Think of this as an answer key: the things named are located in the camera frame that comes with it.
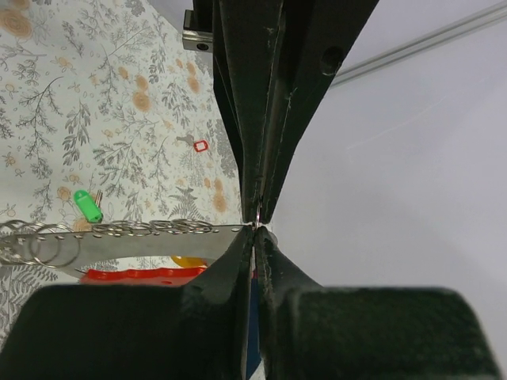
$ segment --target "white panel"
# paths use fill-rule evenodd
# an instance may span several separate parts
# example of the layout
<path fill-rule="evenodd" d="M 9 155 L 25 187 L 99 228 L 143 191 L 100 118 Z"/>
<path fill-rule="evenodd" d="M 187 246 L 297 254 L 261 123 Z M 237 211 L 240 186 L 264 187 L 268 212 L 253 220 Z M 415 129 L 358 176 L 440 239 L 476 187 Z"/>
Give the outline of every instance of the white panel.
<path fill-rule="evenodd" d="M 321 283 L 458 290 L 504 370 L 506 35 L 500 23 L 329 93 L 273 223 Z"/>
<path fill-rule="evenodd" d="M 380 0 L 350 51 L 350 67 L 443 28 L 500 0 Z"/>

